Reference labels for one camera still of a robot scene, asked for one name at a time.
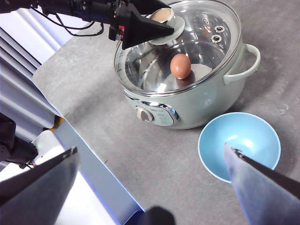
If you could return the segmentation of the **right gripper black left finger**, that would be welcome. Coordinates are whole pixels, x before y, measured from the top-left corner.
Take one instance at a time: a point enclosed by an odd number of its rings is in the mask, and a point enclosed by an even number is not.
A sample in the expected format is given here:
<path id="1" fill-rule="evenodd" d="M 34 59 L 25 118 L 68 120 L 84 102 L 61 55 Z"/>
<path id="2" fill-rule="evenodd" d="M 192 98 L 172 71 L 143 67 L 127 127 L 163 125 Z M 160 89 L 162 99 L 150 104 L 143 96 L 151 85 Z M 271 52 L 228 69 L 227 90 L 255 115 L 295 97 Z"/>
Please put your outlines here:
<path id="1" fill-rule="evenodd" d="M 80 165 L 76 147 L 0 183 L 2 225 L 53 225 Z"/>

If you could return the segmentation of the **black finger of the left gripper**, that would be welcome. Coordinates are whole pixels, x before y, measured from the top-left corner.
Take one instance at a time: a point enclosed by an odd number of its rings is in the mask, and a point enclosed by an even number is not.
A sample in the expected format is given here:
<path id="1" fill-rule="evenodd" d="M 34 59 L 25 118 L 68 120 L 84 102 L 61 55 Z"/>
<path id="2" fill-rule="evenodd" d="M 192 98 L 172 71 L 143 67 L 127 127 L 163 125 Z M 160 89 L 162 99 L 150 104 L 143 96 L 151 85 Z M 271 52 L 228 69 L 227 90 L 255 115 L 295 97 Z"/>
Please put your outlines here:
<path id="1" fill-rule="evenodd" d="M 141 15 L 149 15 L 162 8 L 171 8 L 160 0 L 130 0 Z"/>
<path id="2" fill-rule="evenodd" d="M 124 27 L 122 49 L 173 34 L 174 28 L 130 12 L 121 19 Z"/>

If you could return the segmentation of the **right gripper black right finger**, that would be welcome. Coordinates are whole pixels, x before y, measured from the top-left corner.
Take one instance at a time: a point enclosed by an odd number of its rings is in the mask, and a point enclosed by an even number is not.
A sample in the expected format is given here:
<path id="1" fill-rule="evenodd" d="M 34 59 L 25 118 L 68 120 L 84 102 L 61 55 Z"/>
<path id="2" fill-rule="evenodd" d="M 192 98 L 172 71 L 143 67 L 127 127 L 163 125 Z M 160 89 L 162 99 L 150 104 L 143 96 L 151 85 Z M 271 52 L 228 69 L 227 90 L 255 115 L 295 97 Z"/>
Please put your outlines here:
<path id="1" fill-rule="evenodd" d="M 298 225 L 300 183 L 224 144 L 232 187 L 250 225 Z"/>

